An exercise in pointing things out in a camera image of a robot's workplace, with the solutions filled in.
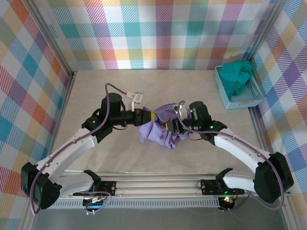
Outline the aluminium side rail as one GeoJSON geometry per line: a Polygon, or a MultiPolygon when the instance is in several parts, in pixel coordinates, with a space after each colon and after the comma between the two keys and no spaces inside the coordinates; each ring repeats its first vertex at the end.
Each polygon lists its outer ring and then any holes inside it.
{"type": "Polygon", "coordinates": [[[69,80],[66,95],[65,95],[65,98],[63,100],[62,107],[61,107],[61,110],[60,110],[60,113],[59,113],[59,119],[58,119],[58,121],[55,125],[54,133],[50,138],[50,142],[47,145],[47,151],[44,152],[43,155],[42,155],[43,157],[49,156],[52,153],[52,150],[54,149],[55,141],[56,141],[58,133],[59,133],[59,129],[60,129],[64,114],[65,114],[65,111],[66,111],[66,108],[67,108],[67,104],[68,104],[68,101],[69,101],[69,98],[70,98],[70,95],[71,95],[71,91],[73,89],[75,79],[77,77],[77,73],[78,73],[78,71],[74,71],[71,79],[69,80]]]}
{"type": "Polygon", "coordinates": [[[268,151],[269,153],[273,153],[272,148],[267,145],[267,141],[265,139],[264,133],[262,132],[260,120],[258,118],[258,114],[256,111],[256,107],[249,107],[248,111],[249,111],[249,114],[250,114],[250,117],[253,123],[254,131],[255,131],[259,146],[261,147],[261,149],[268,151]]]}

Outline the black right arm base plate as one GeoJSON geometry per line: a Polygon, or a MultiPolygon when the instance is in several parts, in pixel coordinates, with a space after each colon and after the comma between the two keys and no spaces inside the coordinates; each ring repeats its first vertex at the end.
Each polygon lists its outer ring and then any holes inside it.
{"type": "Polygon", "coordinates": [[[229,188],[224,182],[218,180],[201,179],[197,183],[204,196],[208,195],[243,195],[245,191],[238,188],[229,188]]]}

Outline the light blue perforated basket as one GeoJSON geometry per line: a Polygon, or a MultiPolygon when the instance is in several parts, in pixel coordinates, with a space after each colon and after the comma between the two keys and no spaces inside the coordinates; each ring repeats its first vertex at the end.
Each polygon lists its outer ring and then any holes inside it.
{"type": "Polygon", "coordinates": [[[231,100],[229,100],[220,79],[219,73],[221,68],[222,66],[215,67],[214,80],[225,109],[254,107],[257,106],[263,100],[264,96],[254,77],[247,81],[245,90],[240,95],[232,96],[231,100]]]}

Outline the purple t-shirt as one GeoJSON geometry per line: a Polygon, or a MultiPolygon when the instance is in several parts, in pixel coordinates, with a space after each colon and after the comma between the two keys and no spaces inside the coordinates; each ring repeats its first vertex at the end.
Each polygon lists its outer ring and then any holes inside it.
{"type": "Polygon", "coordinates": [[[152,121],[140,127],[139,136],[141,142],[151,140],[172,150],[180,140],[188,138],[188,132],[177,134],[172,133],[165,128],[165,124],[168,121],[177,119],[174,106],[175,103],[165,104],[153,111],[144,107],[146,111],[152,112],[155,117],[152,121]]]}

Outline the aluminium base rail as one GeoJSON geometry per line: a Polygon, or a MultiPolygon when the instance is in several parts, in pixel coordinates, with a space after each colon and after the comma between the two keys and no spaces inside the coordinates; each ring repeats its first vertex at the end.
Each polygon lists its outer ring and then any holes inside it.
{"type": "MultiPolygon", "coordinates": [[[[116,198],[191,198],[202,196],[197,183],[201,179],[213,180],[214,177],[202,174],[144,173],[103,175],[102,181],[116,181],[116,198]]],[[[206,195],[223,197],[223,195],[206,195]]]]}

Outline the teal crumpled cloth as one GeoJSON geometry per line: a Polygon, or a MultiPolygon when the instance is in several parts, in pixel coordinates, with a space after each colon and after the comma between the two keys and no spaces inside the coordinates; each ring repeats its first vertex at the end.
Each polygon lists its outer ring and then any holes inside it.
{"type": "Polygon", "coordinates": [[[252,65],[249,61],[236,61],[223,64],[219,76],[228,100],[239,96],[246,88],[246,83],[253,77],[252,65]]]}

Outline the aluminium frame post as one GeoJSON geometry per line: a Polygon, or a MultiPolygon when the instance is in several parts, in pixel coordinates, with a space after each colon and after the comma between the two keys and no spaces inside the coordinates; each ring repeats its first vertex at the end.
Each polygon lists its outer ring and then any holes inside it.
{"type": "Polygon", "coordinates": [[[79,64],[72,53],[48,0],[22,1],[30,11],[64,71],[73,78],[79,68],[79,64]]]}
{"type": "Polygon", "coordinates": [[[266,7],[260,22],[255,30],[252,40],[248,45],[244,55],[243,60],[247,60],[252,63],[256,56],[257,52],[266,39],[268,33],[270,32],[273,24],[275,23],[278,15],[282,11],[287,0],[268,0],[268,6],[266,7]]]}

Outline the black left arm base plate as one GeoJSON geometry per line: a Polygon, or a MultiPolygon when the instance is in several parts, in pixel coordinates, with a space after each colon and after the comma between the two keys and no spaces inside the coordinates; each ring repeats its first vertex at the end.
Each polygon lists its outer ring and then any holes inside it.
{"type": "Polygon", "coordinates": [[[108,192],[112,196],[116,192],[116,181],[100,181],[94,182],[88,191],[81,191],[73,193],[73,196],[101,196],[102,192],[108,192]]]}

